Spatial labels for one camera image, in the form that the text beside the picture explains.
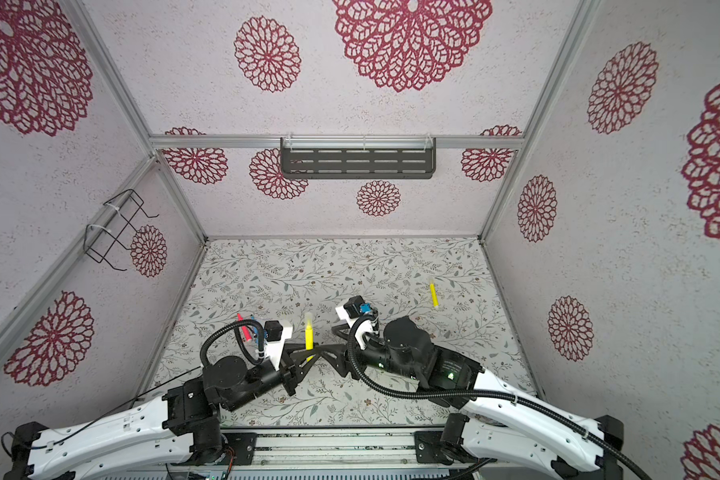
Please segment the yellow highlighter pen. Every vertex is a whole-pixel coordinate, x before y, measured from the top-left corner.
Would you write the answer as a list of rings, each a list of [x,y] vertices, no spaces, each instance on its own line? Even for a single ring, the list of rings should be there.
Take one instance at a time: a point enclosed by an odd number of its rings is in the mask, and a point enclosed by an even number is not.
[[[314,349],[314,329],[312,325],[305,327],[305,349],[312,351]]]
[[[438,309],[439,308],[439,299],[438,299],[437,290],[436,290],[436,286],[435,286],[434,282],[429,283],[429,291],[430,291],[430,295],[431,295],[431,301],[432,301],[433,308]]]

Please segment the pink highlighter pen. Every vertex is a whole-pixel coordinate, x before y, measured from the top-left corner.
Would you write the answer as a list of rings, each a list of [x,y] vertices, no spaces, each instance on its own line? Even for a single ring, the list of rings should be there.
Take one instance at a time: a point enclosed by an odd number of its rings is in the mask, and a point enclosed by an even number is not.
[[[243,325],[235,331],[236,341],[239,344],[245,344],[257,339],[257,332],[253,327]]]

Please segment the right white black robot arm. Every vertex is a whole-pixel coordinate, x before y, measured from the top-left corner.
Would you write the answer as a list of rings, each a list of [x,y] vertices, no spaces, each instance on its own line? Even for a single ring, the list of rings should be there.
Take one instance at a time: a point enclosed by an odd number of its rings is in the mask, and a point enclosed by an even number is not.
[[[648,478],[622,451],[623,423],[582,417],[522,392],[453,350],[435,345],[409,317],[382,332],[364,315],[334,327],[340,343],[317,347],[341,375],[396,399],[453,408],[436,444],[447,459],[504,461],[551,479]]]

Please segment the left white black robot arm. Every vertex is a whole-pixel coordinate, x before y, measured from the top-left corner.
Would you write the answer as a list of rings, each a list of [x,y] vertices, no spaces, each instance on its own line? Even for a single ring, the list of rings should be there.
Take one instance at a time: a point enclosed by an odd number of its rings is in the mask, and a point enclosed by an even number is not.
[[[287,345],[282,366],[249,366],[226,356],[163,396],[83,426],[52,430],[29,422],[12,432],[7,479],[84,479],[160,463],[200,466],[222,459],[229,442],[222,411],[275,387],[294,394],[319,355]]]

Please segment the blue highlighter pen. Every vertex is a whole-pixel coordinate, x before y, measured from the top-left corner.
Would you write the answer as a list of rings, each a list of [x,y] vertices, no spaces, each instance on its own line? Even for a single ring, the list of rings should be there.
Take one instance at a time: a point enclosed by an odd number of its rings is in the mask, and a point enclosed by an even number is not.
[[[250,315],[250,319],[256,324],[252,330],[254,331],[254,336],[258,337],[263,332],[263,324],[253,314]]]

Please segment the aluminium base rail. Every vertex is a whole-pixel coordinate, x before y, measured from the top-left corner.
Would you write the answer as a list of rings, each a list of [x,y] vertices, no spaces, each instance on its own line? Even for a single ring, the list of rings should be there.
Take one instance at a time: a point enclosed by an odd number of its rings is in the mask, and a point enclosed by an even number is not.
[[[226,468],[233,472],[246,470],[464,470],[476,464],[442,465],[417,462],[413,434],[417,430],[456,430],[461,432],[466,451],[478,458],[495,458],[490,467],[526,468],[554,475],[554,463],[576,473],[592,471],[599,449],[592,441],[576,433],[550,435],[520,433],[469,420],[454,427],[392,428],[326,428],[326,429],[243,429],[227,428],[223,432],[258,434],[253,464],[250,466],[213,466],[212,462],[190,465],[174,458],[176,444],[170,441],[150,446],[137,462],[116,469],[117,474],[142,472],[176,474],[190,472],[219,477]]]

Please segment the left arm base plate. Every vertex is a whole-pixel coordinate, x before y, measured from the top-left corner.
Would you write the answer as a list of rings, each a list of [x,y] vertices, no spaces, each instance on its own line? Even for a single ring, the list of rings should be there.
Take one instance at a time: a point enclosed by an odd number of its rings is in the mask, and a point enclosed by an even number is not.
[[[223,432],[220,456],[213,466],[250,466],[253,464],[258,434],[254,432]]]

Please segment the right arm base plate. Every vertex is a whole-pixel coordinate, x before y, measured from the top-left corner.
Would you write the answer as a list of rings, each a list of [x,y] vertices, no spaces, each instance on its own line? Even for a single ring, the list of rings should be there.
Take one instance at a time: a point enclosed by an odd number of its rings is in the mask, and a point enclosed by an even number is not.
[[[413,434],[417,462],[420,464],[454,465],[496,463],[495,458],[478,458],[463,446],[461,432],[456,430],[417,430]]]

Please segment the dark metal wall shelf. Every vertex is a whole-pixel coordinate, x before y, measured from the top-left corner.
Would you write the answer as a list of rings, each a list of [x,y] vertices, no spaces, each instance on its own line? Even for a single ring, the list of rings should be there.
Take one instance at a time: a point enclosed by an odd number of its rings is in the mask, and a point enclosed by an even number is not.
[[[289,180],[429,180],[437,143],[412,140],[317,140],[282,138],[280,169]]]

